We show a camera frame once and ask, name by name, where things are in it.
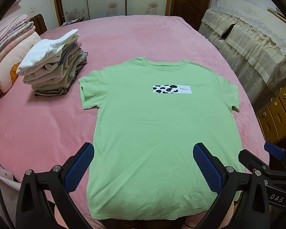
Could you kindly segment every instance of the t-shirt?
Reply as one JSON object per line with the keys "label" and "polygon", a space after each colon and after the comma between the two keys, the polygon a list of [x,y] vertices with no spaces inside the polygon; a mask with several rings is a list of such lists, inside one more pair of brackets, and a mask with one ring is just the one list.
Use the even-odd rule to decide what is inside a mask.
{"label": "t-shirt", "polygon": [[182,60],[145,57],[94,70],[79,80],[84,109],[98,118],[87,200],[95,219],[176,219],[206,211],[216,198],[194,158],[202,142],[243,171],[232,107],[237,86]]}

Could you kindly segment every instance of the wooden door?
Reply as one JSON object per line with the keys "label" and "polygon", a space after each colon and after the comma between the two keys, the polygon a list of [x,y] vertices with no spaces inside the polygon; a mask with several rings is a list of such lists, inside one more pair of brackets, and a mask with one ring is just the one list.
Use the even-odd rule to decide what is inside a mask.
{"label": "wooden door", "polygon": [[173,16],[183,18],[198,31],[210,0],[174,0]]}

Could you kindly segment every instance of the pink blanket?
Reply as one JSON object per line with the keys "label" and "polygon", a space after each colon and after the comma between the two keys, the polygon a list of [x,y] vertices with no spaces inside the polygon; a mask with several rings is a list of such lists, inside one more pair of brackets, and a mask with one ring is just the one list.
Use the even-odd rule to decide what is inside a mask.
{"label": "pink blanket", "polygon": [[[116,16],[56,28],[41,37],[58,39],[74,28],[79,29],[78,41],[82,42],[83,51],[89,53],[88,63],[78,78],[95,69],[102,70],[142,56],[155,62],[187,59],[227,78],[239,87],[240,112],[233,111],[233,114],[243,148],[265,163],[269,162],[254,111],[234,72],[217,49],[183,19],[153,15]],[[83,110],[78,81],[66,95],[34,98],[31,86],[23,84],[22,79],[19,76],[0,99],[0,165],[19,181],[27,169],[49,171],[74,155],[84,142],[93,143],[97,119],[97,109]],[[87,182],[88,171],[77,190],[70,194],[85,217],[90,216]],[[189,220],[194,225],[199,215]]]}

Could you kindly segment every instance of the wooden cabinet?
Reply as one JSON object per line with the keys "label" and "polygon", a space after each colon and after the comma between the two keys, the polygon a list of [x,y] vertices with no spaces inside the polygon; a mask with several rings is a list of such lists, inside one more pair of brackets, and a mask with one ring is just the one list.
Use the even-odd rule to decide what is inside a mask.
{"label": "wooden cabinet", "polygon": [[286,86],[257,116],[266,141],[277,143],[286,137]]}

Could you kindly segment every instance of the t-shirt hem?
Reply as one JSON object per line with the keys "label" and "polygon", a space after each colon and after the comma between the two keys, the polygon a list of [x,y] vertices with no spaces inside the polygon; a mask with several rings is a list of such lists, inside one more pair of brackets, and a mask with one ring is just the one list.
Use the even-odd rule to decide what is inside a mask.
{"label": "t-shirt hem", "polygon": [[178,215],[171,215],[171,216],[163,216],[163,215],[157,215],[157,216],[143,216],[143,217],[131,217],[131,216],[120,216],[117,214],[96,214],[90,211],[90,215],[93,219],[126,219],[126,220],[151,220],[151,219],[168,219],[168,220],[175,220],[179,217],[183,216],[192,216],[196,215],[198,213],[207,211],[209,208],[203,208],[200,210],[197,210],[196,212],[184,212],[184,213],[178,213]]}

